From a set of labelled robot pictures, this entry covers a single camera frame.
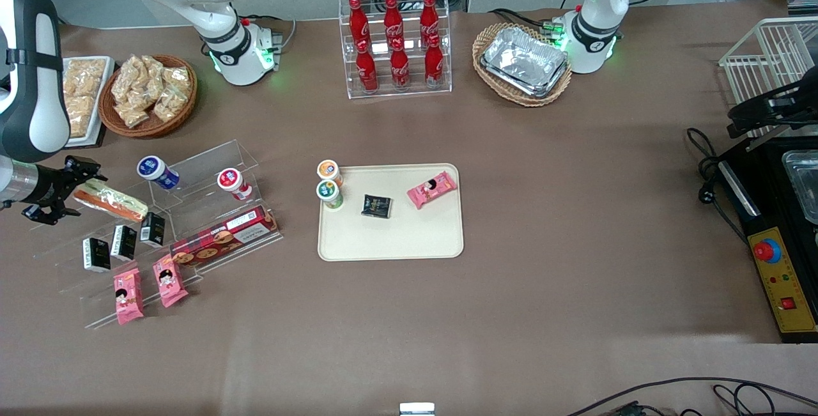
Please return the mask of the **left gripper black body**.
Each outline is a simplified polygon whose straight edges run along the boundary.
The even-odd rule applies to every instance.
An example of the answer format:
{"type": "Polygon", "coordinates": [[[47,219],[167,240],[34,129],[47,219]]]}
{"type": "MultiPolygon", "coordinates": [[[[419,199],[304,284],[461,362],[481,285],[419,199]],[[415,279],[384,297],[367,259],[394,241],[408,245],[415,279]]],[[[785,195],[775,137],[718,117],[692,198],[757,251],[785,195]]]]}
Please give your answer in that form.
{"type": "Polygon", "coordinates": [[[727,133],[736,139],[766,126],[803,128],[817,123],[817,70],[811,68],[803,78],[763,93],[728,111],[731,123],[727,133]]]}

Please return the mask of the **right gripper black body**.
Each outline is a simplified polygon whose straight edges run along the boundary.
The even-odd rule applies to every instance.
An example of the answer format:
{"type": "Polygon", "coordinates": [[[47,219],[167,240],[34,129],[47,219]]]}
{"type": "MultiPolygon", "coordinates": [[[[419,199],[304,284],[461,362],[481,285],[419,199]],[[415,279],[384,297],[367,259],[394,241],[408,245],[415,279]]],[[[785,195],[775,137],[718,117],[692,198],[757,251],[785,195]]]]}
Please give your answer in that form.
{"type": "Polygon", "coordinates": [[[39,164],[35,164],[35,168],[37,180],[35,188],[29,194],[29,204],[35,204],[50,212],[64,207],[65,198],[84,177],[84,168],[80,160],[66,160],[62,169],[39,164]]]}

